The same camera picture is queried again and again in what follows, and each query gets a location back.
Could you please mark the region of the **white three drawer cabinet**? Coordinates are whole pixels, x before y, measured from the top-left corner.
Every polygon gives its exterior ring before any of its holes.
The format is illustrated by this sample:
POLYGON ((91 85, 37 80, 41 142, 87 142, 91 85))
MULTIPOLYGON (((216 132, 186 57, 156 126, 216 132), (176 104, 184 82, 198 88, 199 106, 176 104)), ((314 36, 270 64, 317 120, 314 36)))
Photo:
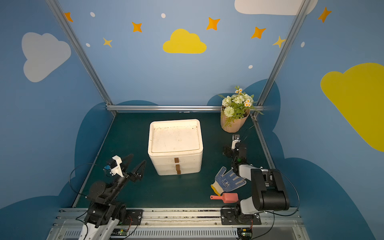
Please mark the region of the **white three drawer cabinet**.
POLYGON ((197 119, 150 124, 148 154, 160 176, 200 172, 203 149, 201 124, 197 119))

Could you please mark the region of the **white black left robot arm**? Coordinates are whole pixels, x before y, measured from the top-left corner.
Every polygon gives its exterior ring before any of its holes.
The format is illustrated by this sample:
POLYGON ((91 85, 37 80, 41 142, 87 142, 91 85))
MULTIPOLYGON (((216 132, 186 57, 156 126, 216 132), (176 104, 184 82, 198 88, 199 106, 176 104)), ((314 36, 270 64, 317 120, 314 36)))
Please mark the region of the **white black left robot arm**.
POLYGON ((108 240, 119 225, 127 224, 130 229, 132 225, 138 227, 141 224, 143 210, 128 210, 125 203, 117 200, 128 182, 143 179, 147 161, 129 171, 133 157, 130 154, 123 159, 119 156, 110 158, 103 170, 113 177, 112 182, 97 181, 92 184, 86 196, 90 206, 82 221, 80 240, 108 240))

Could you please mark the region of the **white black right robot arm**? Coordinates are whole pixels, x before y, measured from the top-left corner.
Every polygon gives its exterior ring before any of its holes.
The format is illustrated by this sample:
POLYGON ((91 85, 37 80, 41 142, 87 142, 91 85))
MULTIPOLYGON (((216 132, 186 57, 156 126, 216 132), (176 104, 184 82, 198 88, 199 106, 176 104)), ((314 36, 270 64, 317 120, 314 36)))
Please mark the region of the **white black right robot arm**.
POLYGON ((231 169, 219 173, 220 188, 229 193, 251 184, 251 196, 239 201, 238 212, 242 215, 254 215, 263 211, 286 211, 290 208, 290 199, 282 174, 276 169, 263 169, 247 162, 247 148, 236 143, 233 147, 224 147, 223 153, 231 158, 231 169))

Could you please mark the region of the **blue dotted work glove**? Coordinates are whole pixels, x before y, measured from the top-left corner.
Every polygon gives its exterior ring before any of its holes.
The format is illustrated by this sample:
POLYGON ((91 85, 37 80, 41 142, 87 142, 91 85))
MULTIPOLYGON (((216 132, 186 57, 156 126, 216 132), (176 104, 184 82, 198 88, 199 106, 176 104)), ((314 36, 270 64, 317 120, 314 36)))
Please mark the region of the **blue dotted work glove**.
POLYGON ((246 183, 246 179, 236 175, 232 169, 227 171, 226 167, 221 167, 215 176, 214 183, 211 184, 211 188, 217 196, 221 196, 223 193, 229 193, 243 187, 246 183))

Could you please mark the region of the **tan ribbed flower pot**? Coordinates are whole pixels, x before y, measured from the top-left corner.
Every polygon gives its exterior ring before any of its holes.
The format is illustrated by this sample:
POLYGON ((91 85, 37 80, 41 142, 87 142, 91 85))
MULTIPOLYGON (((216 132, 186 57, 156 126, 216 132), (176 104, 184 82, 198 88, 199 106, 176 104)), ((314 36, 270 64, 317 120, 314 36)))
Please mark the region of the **tan ribbed flower pot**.
POLYGON ((227 133, 236 133, 245 124, 250 115, 250 110, 245 110, 245 114, 240 119, 230 119, 225 115, 224 107, 221 109, 221 127, 227 133))

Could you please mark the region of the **pink plastic scoop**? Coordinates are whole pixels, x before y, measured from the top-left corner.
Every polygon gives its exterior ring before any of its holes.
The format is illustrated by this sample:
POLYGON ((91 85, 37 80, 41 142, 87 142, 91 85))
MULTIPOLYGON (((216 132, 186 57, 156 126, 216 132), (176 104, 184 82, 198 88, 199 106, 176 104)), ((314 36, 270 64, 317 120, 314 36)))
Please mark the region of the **pink plastic scoop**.
POLYGON ((239 196, 237 193, 223 193, 221 196, 211 195, 211 200, 221 200, 225 204, 237 203, 239 196))

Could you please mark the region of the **white and green flowers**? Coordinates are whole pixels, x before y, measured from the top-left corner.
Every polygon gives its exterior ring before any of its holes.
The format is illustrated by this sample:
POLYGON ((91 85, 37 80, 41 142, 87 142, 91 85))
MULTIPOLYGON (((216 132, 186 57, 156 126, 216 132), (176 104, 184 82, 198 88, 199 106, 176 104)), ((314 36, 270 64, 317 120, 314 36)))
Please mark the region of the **white and green flowers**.
POLYGON ((230 119, 240 119, 245 114, 245 110, 254 111, 258 114, 263 113, 256 108, 254 95, 248 95, 239 86, 235 87, 235 93, 231 96, 218 95, 222 98, 222 105, 224 107, 225 115, 230 119))

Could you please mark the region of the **aluminium frame floor rail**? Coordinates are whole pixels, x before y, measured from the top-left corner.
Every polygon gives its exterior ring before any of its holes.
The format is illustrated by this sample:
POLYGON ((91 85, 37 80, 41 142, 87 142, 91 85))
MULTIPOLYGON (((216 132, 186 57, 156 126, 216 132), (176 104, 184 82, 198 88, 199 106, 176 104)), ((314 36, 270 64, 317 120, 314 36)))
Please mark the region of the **aluminium frame floor rail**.
POLYGON ((270 169, 275 169, 276 167, 275 167, 274 161, 272 159, 272 156, 270 154, 270 151, 269 151, 269 148, 267 146, 266 140, 265 140, 264 135, 262 133, 260 124, 259 124, 259 122, 257 120, 257 114, 252 114, 251 115, 251 119, 252 119, 252 121, 254 123, 254 127, 255 127, 256 133, 258 135, 258 138, 260 140, 263 152, 264 152, 264 154, 266 156, 268 165, 269 165, 270 169))
POLYGON ((72 201, 72 207, 76 207, 79 200, 85 198, 83 196, 85 185, 92 169, 96 167, 97 158, 114 119, 112 113, 99 113, 92 110, 83 119, 75 147, 76 170, 73 172, 75 177, 69 181, 69 186, 72 187, 71 192, 76 195, 72 201))

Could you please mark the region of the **aluminium frame right floor rail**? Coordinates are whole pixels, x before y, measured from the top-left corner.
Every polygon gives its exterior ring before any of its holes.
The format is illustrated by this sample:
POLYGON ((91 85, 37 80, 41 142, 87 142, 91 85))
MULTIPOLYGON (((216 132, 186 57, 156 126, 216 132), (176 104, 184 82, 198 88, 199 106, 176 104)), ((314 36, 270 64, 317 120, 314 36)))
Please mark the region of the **aluminium frame right floor rail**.
POLYGON ((275 169, 276 167, 275 167, 274 161, 272 159, 272 156, 270 154, 270 151, 269 151, 269 148, 267 146, 266 140, 265 140, 264 135, 262 133, 260 124, 259 124, 259 122, 257 120, 257 114, 252 114, 251 115, 251 119, 252 119, 252 121, 254 123, 254 127, 255 127, 256 133, 258 135, 258 138, 260 140, 263 152, 264 152, 264 154, 266 156, 268 165, 269 165, 270 169, 275 169))

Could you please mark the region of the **aluminium frame back rail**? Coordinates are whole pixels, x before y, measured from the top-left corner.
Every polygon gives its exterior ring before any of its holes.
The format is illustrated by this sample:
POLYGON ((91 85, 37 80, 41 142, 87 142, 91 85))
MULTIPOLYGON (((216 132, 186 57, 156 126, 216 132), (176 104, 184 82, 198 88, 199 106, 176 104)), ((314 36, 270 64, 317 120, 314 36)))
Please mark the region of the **aluminium frame back rail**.
POLYGON ((108 111, 220 111, 221 106, 133 106, 133 105, 107 105, 108 111))

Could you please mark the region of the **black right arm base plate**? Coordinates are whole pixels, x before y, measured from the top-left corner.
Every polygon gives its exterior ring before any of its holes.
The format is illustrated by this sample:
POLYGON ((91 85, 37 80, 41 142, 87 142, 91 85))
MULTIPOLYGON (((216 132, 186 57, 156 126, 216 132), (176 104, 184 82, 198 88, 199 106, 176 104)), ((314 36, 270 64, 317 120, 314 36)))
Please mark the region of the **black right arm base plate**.
POLYGON ((223 208, 220 210, 222 225, 261 225, 259 215, 244 215, 237 210, 223 208))

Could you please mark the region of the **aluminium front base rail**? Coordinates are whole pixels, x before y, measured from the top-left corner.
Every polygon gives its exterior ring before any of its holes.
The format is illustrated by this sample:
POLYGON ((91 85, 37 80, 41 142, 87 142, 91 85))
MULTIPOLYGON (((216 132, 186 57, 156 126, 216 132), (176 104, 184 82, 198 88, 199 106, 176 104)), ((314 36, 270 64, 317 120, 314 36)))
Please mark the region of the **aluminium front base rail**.
MULTIPOLYGON (((119 225, 109 240, 308 240, 299 213, 290 209, 282 216, 261 212, 261 225, 222 225, 217 208, 139 208, 141 224, 119 225)), ((49 240, 79 240, 86 209, 61 209, 49 231, 49 240)))

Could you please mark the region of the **aluminium frame left post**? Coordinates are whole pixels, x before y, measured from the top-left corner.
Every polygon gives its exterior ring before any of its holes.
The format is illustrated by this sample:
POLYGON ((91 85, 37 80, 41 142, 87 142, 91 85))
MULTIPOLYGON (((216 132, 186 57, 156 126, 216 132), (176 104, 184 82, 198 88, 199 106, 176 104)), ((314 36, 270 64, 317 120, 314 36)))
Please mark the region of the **aluminium frame left post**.
POLYGON ((91 80, 93 81, 94 85, 99 91, 101 97, 103 98, 103 100, 107 105, 113 105, 113 102, 109 94, 107 93, 106 88, 104 87, 100 77, 98 76, 84 48, 82 47, 82 44, 78 39, 77 35, 75 34, 75 31, 71 27, 70 22, 67 20, 67 17, 65 16, 65 13, 61 5, 59 4, 59 1, 46 0, 46 3, 49 6, 53 15, 55 16, 56 20, 58 21, 59 25, 61 26, 62 30, 66 34, 68 40, 70 41, 72 47, 77 53, 79 59, 81 60, 91 80))

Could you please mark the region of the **aluminium frame post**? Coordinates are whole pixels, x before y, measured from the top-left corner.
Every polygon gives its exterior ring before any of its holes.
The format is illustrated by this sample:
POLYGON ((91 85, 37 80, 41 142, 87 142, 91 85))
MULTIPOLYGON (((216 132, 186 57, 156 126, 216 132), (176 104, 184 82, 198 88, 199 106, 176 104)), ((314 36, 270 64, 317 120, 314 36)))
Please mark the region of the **aluminium frame post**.
POLYGON ((257 106, 260 106, 260 107, 263 107, 264 106, 264 103, 268 97, 268 94, 269 92, 271 91, 272 89, 272 86, 286 60, 286 57, 296 39, 296 36, 297 34, 299 33, 300 31, 300 28, 305 20, 305 17, 307 15, 307 10, 309 8, 311 4, 311 1, 310 0, 305 0, 305 1, 302 1, 300 7, 299 7, 299 10, 298 10, 298 13, 296 14, 294 20, 293 20, 293 23, 291 25, 291 28, 287 34, 287 38, 286 38, 286 41, 284 42, 280 52, 279 52, 279 55, 278 55, 278 58, 275 62, 275 65, 272 69, 272 72, 269 76, 269 78, 267 79, 266 81, 266 84, 260 94, 260 97, 258 99, 258 102, 257 102, 257 106))
POLYGON ((61 26, 62 30, 66 34, 68 40, 70 41, 72 47, 77 53, 79 59, 81 60, 91 80, 93 81, 94 85, 99 91, 101 97, 103 98, 103 100, 107 105, 113 105, 113 102, 109 94, 107 93, 106 88, 104 87, 100 77, 98 76, 84 48, 82 47, 82 44, 78 39, 77 35, 75 34, 75 31, 71 27, 70 22, 67 20, 67 17, 65 16, 65 13, 61 5, 59 4, 59 1, 46 0, 46 3, 49 6, 53 15, 55 16, 56 20, 58 21, 59 25, 61 26))

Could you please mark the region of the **aluminium frame right post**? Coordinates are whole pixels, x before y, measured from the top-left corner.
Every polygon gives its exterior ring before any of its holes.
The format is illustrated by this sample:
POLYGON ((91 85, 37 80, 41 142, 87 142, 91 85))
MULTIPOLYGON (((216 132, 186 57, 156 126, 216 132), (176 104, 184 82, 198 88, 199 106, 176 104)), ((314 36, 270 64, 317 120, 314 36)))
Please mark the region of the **aluminium frame right post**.
POLYGON ((298 13, 296 14, 294 20, 293 20, 293 23, 291 25, 291 28, 287 34, 287 38, 286 38, 286 41, 284 42, 280 52, 279 52, 279 55, 278 55, 278 58, 275 62, 275 65, 272 69, 272 72, 269 76, 269 78, 267 79, 266 81, 266 84, 260 94, 260 97, 258 99, 258 102, 257 102, 257 106, 260 106, 260 107, 263 107, 264 106, 264 103, 268 97, 268 94, 269 92, 271 91, 272 89, 272 86, 286 60, 286 57, 296 39, 296 36, 297 34, 299 33, 300 31, 300 28, 305 20, 305 17, 307 15, 307 10, 309 8, 311 4, 311 1, 310 0, 305 0, 305 1, 302 1, 300 7, 299 7, 299 10, 298 10, 298 13))

